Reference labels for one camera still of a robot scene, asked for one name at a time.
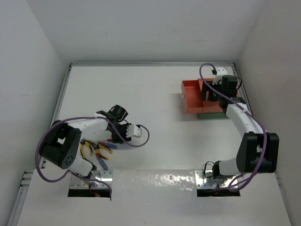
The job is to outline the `salmon drawer box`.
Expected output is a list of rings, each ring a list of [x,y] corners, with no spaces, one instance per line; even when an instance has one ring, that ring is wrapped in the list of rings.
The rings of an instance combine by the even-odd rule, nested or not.
[[[214,80],[213,78],[205,79],[205,81],[208,83],[208,85],[209,85],[210,82],[213,82],[213,80]],[[203,101],[204,110],[202,111],[202,113],[217,113],[217,112],[224,112],[225,113],[226,107],[219,107],[219,101],[215,101],[215,102],[208,101],[208,91],[207,91],[207,95],[206,95],[206,101]]]

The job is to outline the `blue handled screwdriver top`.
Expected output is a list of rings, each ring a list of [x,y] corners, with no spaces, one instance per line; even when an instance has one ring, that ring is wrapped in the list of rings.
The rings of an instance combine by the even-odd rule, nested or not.
[[[115,145],[119,145],[119,144],[124,144],[125,142],[122,140],[113,140],[112,143]]]

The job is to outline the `salmon pull-out drawer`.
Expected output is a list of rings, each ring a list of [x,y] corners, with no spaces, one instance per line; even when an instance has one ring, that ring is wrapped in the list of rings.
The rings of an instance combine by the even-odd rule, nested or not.
[[[200,80],[182,81],[181,89],[183,95],[184,111],[186,114],[202,113],[204,104],[201,100]]]

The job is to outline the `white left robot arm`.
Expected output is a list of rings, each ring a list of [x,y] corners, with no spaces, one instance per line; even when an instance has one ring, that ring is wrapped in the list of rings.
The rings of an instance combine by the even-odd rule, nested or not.
[[[89,177],[96,166],[78,153],[81,142],[90,135],[109,131],[111,142],[122,144],[131,141],[127,134],[129,123],[121,124],[128,112],[115,105],[108,112],[98,111],[93,117],[57,121],[46,132],[37,148],[38,155],[59,168],[68,169],[81,177]]]

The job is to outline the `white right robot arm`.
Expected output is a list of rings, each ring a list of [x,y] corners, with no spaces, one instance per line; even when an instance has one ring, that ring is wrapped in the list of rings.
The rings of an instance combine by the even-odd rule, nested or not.
[[[226,179],[239,174],[273,173],[277,168],[279,137],[259,125],[248,111],[246,102],[238,97],[237,78],[224,75],[202,84],[201,99],[218,102],[223,113],[232,120],[242,141],[235,158],[216,161],[213,179]]]

